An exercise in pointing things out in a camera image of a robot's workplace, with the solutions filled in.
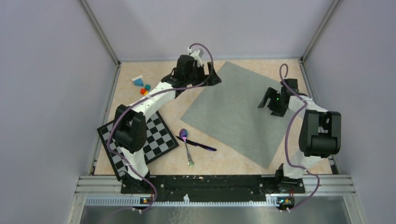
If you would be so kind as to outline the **grey cloth napkin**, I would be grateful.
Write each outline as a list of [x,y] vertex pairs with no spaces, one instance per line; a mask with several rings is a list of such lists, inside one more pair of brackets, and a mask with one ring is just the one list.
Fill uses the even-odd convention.
[[263,168],[272,162],[292,111],[283,117],[257,108],[269,87],[281,84],[231,62],[218,70],[222,82],[204,88],[181,120],[246,156]]

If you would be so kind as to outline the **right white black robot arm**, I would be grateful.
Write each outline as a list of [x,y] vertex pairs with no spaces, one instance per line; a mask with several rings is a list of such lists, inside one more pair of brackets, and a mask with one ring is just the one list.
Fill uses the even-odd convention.
[[278,169],[274,179],[279,192],[287,192],[307,169],[322,159],[337,154],[341,148],[341,114],[318,106],[312,98],[298,90],[296,79],[285,79],[279,91],[269,87],[258,108],[267,106],[271,115],[283,117],[288,110],[303,123],[298,139],[299,151]]

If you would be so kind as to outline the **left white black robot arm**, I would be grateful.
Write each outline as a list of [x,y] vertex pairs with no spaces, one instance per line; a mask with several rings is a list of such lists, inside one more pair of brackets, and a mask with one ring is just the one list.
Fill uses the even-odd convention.
[[176,67],[148,95],[129,106],[120,105],[117,108],[110,138],[121,147],[122,159],[128,166],[127,175],[137,192],[144,193],[150,186],[143,151],[147,140],[147,120],[185,90],[221,83],[214,69],[214,61],[208,62],[206,67],[208,73],[205,73],[199,56],[181,55]]

